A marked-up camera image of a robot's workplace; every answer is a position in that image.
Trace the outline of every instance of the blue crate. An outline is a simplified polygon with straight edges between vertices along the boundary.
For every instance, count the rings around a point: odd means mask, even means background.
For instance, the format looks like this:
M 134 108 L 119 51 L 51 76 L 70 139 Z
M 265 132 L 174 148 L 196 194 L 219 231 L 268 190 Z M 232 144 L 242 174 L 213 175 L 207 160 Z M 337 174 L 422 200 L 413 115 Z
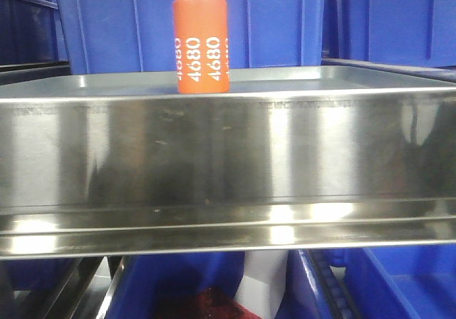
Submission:
M 321 250 L 330 266 L 345 267 L 349 248 L 324 249 Z
M 68 270 L 71 260 L 53 258 L 4 263 L 14 291 L 38 291 L 56 286 L 61 276 Z
M 328 57 L 456 65 L 456 0 L 326 0 L 324 23 Z
M 345 283 L 363 318 L 456 318 L 456 246 L 353 249 Z
M 0 65 L 66 60 L 56 0 L 0 0 Z
M 196 295 L 210 286 L 232 297 L 242 279 L 243 265 L 243 252 L 135 257 L 106 318 L 152 318 L 159 298 Z M 309 256 L 305 251 L 290 251 L 285 296 L 276 319 L 332 317 Z
M 174 70 L 174 0 L 58 0 L 72 72 Z M 323 0 L 227 0 L 230 66 L 320 65 Z

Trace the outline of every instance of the metal shelf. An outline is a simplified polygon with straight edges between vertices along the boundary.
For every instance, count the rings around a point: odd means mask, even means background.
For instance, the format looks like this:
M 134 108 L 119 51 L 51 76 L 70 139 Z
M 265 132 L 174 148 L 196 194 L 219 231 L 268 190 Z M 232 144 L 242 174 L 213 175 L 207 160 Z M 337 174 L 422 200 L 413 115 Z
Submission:
M 0 258 L 456 241 L 456 85 L 344 66 L 0 87 Z

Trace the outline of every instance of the white paper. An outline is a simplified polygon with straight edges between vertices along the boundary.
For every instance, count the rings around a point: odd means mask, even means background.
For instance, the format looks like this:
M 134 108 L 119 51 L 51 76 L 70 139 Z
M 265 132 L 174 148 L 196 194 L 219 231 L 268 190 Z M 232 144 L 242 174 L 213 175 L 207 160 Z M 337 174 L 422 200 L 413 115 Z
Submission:
M 284 297 L 287 256 L 286 250 L 246 252 L 235 301 L 262 319 L 274 319 Z

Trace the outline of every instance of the orange can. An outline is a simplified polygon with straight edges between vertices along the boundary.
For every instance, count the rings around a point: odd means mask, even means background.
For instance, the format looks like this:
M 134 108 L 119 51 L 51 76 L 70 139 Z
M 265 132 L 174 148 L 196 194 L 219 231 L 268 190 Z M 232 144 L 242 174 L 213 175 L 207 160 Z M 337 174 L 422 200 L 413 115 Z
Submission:
M 227 2 L 176 0 L 172 3 L 172 8 L 179 92 L 227 92 Z

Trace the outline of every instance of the blue plastic bin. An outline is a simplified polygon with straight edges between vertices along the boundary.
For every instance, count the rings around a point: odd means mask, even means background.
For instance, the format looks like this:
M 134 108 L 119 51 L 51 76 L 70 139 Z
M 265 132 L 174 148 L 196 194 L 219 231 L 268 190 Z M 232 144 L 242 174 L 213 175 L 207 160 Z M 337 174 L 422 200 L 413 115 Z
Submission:
M 153 318 L 160 297 L 196 295 L 216 286 L 234 296 L 242 279 L 243 252 L 181 253 L 133 258 L 107 318 Z M 286 291 L 277 319 L 331 319 L 329 306 L 305 251 L 290 251 Z
M 56 0 L 0 0 L 0 65 L 66 60 Z
M 353 249 L 346 285 L 366 319 L 456 318 L 456 246 Z
M 11 287 L 15 291 L 51 289 L 68 270 L 71 260 L 53 258 L 44 260 L 5 261 Z
M 332 58 L 456 65 L 456 0 L 326 0 L 324 23 Z
M 58 0 L 72 72 L 175 69 L 174 0 Z M 232 68 L 320 65 L 323 0 L 227 0 Z

